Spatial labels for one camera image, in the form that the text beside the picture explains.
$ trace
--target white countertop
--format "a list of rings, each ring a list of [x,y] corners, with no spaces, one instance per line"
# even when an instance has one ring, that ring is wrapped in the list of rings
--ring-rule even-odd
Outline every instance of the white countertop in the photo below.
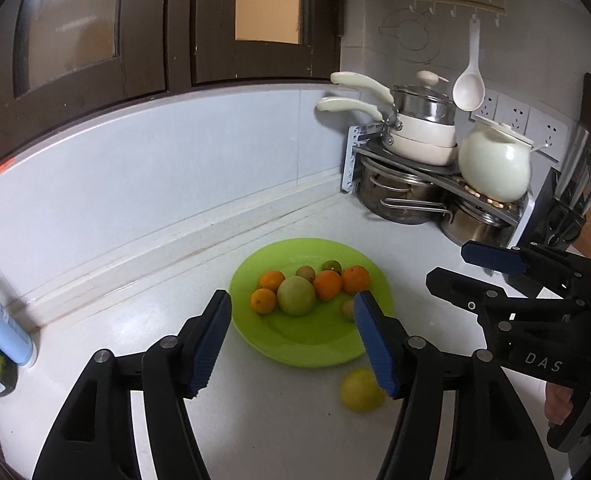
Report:
[[[436,225],[394,224],[372,215],[355,197],[333,196],[147,276],[44,328],[36,365],[21,370],[16,391],[0,399],[0,440],[10,466],[31,477],[47,433],[93,352],[141,352],[160,337],[176,334],[188,317],[202,312],[214,290],[228,287],[247,256],[292,237],[328,238],[366,254],[387,276],[396,316],[407,332],[442,351],[469,355],[485,343],[474,314],[428,293],[425,276],[434,267],[518,295],[499,274],[490,278],[465,264],[459,247]],[[388,399],[367,415],[342,406],[341,380],[364,365],[365,356],[330,368],[288,367],[248,346],[232,324],[208,387],[186,403],[211,478],[375,479],[400,403]],[[544,438],[542,381],[513,372],[509,377]],[[133,393],[132,400],[142,478],[155,479],[141,392]],[[452,413],[452,405],[453,397],[445,396],[443,412]],[[449,438],[441,432],[432,479],[442,478]],[[556,478],[566,478],[566,455],[545,449]]]

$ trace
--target orange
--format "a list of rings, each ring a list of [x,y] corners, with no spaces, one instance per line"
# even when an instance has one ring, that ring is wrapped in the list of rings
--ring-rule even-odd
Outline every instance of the orange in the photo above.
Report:
[[[259,288],[252,294],[251,306],[258,314],[268,314],[278,304],[275,292],[268,288]]]
[[[357,294],[367,290],[370,283],[369,271],[359,265],[349,267],[342,272],[342,290],[347,294]]]
[[[269,270],[266,274],[263,274],[260,278],[260,288],[268,288],[273,292],[278,291],[280,283],[285,281],[285,275],[279,270]]]
[[[342,290],[342,278],[334,270],[323,270],[313,280],[313,288],[320,301],[331,301]]]

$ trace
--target white socket panel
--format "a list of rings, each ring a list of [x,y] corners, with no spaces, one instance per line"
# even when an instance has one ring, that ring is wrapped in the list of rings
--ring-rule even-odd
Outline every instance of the white socket panel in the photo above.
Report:
[[[498,106],[498,96],[498,92],[487,88],[486,92],[484,93],[484,101],[482,102],[482,106],[471,112],[471,118],[475,119],[475,116],[480,116],[492,120],[495,117],[495,110]]]
[[[504,94],[498,97],[495,121],[511,126],[519,134],[526,135],[530,106]]]
[[[536,146],[549,144],[548,148],[543,148],[540,151],[560,162],[569,143],[569,127],[553,117],[543,114],[540,110],[531,108],[527,123],[527,137],[532,139]]]

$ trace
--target finger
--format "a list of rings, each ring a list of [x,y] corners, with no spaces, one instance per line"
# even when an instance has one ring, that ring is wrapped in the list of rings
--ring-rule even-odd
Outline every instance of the finger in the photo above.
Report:
[[[573,405],[569,401],[559,400],[556,397],[546,399],[544,403],[544,416],[553,424],[562,424],[569,416]]]
[[[547,398],[553,396],[566,402],[571,400],[573,390],[571,388],[567,388],[566,386],[560,386],[559,384],[546,383],[544,393],[546,394]]]

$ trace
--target green fruit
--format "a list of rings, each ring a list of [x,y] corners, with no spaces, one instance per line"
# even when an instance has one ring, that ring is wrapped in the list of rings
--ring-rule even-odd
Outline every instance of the green fruit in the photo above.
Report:
[[[342,266],[336,260],[327,260],[322,264],[322,270],[333,270],[338,274],[342,273]]]
[[[371,370],[358,368],[342,381],[339,398],[352,412],[367,413],[384,404],[384,390]]]
[[[315,279],[315,270],[313,270],[313,267],[309,267],[308,265],[305,265],[305,266],[300,267],[295,272],[295,275],[302,276],[305,280],[313,283],[313,280]]]
[[[354,321],[353,300],[347,300],[339,306],[340,315],[347,321]]]
[[[315,305],[315,289],[302,276],[291,276],[278,287],[278,306],[289,316],[309,314]]]

